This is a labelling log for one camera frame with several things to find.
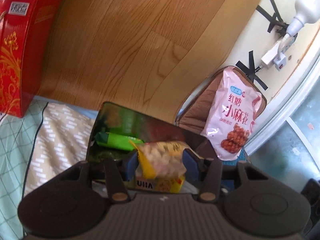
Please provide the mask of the light green snack packet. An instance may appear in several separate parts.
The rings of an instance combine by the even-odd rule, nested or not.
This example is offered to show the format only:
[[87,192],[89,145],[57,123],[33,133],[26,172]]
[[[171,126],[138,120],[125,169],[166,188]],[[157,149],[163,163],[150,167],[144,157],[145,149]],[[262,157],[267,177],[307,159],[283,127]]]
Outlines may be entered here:
[[122,151],[132,151],[135,149],[136,144],[144,143],[144,141],[135,137],[110,132],[99,132],[95,135],[94,139],[99,146]]

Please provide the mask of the yellow peanut snack bag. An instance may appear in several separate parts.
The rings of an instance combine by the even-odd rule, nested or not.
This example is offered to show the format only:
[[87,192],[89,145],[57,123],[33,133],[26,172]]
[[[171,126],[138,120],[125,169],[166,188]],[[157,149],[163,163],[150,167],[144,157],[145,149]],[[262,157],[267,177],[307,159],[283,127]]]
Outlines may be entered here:
[[139,166],[145,179],[178,178],[183,176],[185,168],[182,157],[184,150],[191,150],[182,141],[146,142],[130,144],[138,151]]

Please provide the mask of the blue patterned mat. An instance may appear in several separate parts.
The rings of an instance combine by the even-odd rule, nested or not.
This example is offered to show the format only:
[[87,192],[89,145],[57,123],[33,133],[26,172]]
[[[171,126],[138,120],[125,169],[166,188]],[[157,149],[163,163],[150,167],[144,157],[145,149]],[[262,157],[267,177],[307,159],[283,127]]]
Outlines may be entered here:
[[224,165],[232,165],[232,166],[236,166],[236,164],[238,162],[244,162],[244,163],[250,163],[250,159],[249,159],[249,156],[248,154],[246,153],[245,149],[242,148],[241,151],[240,151],[240,154],[239,156],[237,157],[236,160],[232,160],[232,161],[223,161],[222,163]]

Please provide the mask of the pink twisted-dough snack bag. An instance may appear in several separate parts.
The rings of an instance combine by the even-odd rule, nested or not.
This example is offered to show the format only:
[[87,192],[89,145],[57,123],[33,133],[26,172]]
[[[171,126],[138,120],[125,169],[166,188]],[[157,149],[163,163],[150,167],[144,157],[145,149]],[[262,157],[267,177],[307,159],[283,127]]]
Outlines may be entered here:
[[262,95],[246,85],[227,67],[215,93],[208,118],[201,134],[210,141],[216,155],[223,161],[238,158],[242,147],[253,132],[255,119],[262,104]]

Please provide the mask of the black open storage box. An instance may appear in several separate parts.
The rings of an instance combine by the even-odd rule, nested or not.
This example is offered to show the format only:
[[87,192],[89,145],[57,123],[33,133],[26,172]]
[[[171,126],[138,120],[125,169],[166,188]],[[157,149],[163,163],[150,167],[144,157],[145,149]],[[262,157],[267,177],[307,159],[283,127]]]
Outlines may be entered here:
[[89,138],[87,161],[93,161],[101,153],[111,150],[95,142],[94,137],[99,132],[126,135],[144,142],[182,141],[188,144],[199,158],[218,159],[210,141],[205,137],[198,135],[186,138],[178,126],[111,102],[104,102],[97,115]]

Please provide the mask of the white power strip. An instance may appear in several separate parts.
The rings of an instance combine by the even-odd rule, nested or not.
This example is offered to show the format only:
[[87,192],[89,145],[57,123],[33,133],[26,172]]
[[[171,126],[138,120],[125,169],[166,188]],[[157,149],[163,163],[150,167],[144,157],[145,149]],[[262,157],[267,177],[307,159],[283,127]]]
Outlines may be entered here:
[[259,67],[265,69],[275,67],[278,71],[281,71],[287,64],[287,56],[285,53],[295,43],[297,36],[297,34],[293,37],[289,36],[285,44],[281,47],[280,57],[278,57],[278,48],[283,38],[278,39],[271,49],[262,56]]

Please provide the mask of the wooden headboard panel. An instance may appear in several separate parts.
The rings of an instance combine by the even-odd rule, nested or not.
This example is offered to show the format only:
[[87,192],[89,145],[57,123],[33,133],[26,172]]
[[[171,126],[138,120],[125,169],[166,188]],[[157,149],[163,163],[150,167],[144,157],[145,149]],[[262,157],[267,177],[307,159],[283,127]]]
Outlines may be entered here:
[[261,0],[62,0],[40,96],[110,101],[173,122],[225,62]]

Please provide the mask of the red gift bag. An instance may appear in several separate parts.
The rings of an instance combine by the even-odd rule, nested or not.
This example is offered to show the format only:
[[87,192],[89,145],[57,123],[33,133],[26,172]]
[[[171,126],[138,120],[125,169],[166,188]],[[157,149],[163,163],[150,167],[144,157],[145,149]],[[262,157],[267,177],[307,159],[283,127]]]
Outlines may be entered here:
[[1,112],[21,118],[41,84],[61,0],[1,0]]

